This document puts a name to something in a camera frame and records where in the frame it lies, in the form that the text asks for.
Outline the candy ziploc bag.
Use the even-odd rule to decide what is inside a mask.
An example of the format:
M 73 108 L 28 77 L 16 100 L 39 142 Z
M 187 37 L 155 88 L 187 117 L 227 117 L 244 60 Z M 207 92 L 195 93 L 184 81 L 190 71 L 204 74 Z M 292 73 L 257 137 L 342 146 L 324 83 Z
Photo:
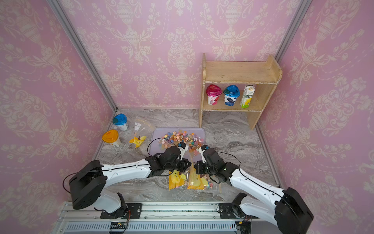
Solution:
M 222 192 L 222 186 L 215 183 L 208 174 L 197 174 L 194 165 L 189 168 L 187 189 Z
M 155 125 L 145 118 L 135 117 L 129 127 L 122 138 L 124 148 L 131 152 L 144 153 L 147 156 L 147 148 L 151 142 Z
M 168 177 L 168 189 L 172 190 L 186 185 L 187 174 L 174 170 Z

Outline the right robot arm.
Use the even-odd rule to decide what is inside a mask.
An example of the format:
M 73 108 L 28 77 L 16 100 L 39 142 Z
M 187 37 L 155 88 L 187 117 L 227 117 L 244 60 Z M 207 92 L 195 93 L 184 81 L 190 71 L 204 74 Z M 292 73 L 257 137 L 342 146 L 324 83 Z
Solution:
M 225 162 L 207 145 L 199 148 L 201 161 L 195 164 L 197 174 L 215 176 L 221 183 L 242 190 L 233 200 L 237 216 L 250 215 L 278 227 L 283 234 L 307 233 L 314 215 L 295 189 L 271 186 L 246 173 L 238 165 Z

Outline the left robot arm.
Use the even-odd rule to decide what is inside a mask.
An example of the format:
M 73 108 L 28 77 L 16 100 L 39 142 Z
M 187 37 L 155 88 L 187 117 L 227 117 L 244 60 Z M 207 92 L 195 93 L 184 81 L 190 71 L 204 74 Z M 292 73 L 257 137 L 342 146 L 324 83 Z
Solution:
M 122 194 L 107 188 L 128 180 L 163 176 L 166 171 L 184 173 L 191 166 L 184 158 L 188 148 L 185 143 L 179 143 L 163 153 L 118 165 L 101 164 L 99 160 L 90 162 L 69 180 L 73 209 L 94 206 L 109 218 L 130 219 L 131 212 Z

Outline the pile of colourful candies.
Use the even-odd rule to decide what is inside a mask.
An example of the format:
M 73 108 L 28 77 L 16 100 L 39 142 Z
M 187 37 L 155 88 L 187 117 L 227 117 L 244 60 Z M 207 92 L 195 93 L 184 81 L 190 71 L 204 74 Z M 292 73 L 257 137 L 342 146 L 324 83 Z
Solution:
M 158 140 L 158 145 L 161 150 L 166 150 L 172 144 L 177 146 L 180 142 L 187 144 L 190 155 L 196 157 L 198 156 L 198 148 L 205 143 L 205 137 L 202 134 L 188 133 L 183 130 L 167 132 L 163 135 L 163 139 Z

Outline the lilac plastic tray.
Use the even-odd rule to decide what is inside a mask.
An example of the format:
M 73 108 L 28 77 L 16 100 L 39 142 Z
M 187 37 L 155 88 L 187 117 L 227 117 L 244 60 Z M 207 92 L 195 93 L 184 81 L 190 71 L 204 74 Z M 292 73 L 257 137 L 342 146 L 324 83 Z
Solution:
M 205 143 L 205 131 L 202 128 L 156 128 L 148 151 L 151 155 L 163 153 L 172 144 L 177 146 L 181 142 L 188 146 L 185 159 L 192 162 L 202 160 L 198 150 Z

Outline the orange lid cup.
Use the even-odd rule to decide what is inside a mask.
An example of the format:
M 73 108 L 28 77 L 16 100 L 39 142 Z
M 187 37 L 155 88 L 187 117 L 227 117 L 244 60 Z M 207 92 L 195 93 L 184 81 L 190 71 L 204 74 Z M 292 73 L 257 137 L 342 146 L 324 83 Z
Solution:
M 119 147 L 121 144 L 119 133 L 116 129 L 112 129 L 102 135 L 102 140 L 113 147 Z

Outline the blue lid cup on table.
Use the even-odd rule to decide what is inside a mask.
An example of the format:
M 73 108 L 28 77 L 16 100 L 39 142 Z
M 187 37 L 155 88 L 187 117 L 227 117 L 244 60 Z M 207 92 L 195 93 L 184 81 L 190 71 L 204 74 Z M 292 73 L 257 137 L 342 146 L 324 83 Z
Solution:
M 128 127 L 128 119 L 125 114 L 118 114 L 113 118 L 112 121 L 113 125 L 121 130 L 121 131 L 127 131 L 129 129 Z

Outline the pink lid cup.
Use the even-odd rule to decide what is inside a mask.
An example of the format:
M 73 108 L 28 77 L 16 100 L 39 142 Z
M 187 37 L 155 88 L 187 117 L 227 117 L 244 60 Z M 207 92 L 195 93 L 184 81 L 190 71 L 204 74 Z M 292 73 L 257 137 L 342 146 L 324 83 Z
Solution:
M 219 97 L 222 94 L 222 90 L 219 86 L 211 84 L 206 89 L 207 104 L 215 105 L 218 103 Z

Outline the blue lid cup on shelf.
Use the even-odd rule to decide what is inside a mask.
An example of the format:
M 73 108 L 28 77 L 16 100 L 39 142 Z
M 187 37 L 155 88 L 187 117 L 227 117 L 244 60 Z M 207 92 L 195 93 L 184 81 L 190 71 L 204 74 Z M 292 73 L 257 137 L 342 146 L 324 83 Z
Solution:
M 225 105 L 233 106 L 240 96 L 240 91 L 236 85 L 230 85 L 224 90 Z

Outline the green white carton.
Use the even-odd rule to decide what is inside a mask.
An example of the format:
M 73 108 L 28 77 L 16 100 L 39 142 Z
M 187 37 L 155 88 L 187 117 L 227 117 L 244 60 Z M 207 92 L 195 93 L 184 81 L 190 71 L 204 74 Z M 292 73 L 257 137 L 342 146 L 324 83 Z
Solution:
M 240 102 L 241 108 L 249 107 L 251 100 L 253 98 L 254 92 L 255 92 L 255 87 L 253 85 L 247 85 L 244 88 L 243 96 Z

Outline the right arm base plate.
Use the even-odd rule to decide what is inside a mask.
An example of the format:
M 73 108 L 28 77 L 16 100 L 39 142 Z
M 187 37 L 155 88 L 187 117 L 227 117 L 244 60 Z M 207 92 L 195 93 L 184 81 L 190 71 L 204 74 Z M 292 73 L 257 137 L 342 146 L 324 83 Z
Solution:
M 220 219 L 238 219 L 243 221 L 259 219 L 256 216 L 240 213 L 231 203 L 219 203 L 216 207 L 216 212 L 219 214 Z

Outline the aluminium rail frame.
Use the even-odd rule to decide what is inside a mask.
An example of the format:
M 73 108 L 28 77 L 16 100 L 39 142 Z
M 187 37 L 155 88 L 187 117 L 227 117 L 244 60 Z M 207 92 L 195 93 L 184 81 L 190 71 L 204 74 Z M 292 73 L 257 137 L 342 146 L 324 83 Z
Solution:
M 220 219 L 220 202 L 141 202 L 140 219 L 101 219 L 93 206 L 75 210 L 67 203 L 53 234 L 282 234 L 262 219 Z

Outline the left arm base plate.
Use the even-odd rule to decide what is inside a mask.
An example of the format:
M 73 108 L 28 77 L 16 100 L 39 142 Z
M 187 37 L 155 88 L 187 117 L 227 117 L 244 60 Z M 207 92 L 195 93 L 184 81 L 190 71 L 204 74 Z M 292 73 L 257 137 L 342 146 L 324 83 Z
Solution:
M 127 208 L 119 212 L 109 214 L 105 211 L 101 212 L 101 219 L 140 219 L 142 213 L 142 203 L 127 203 Z

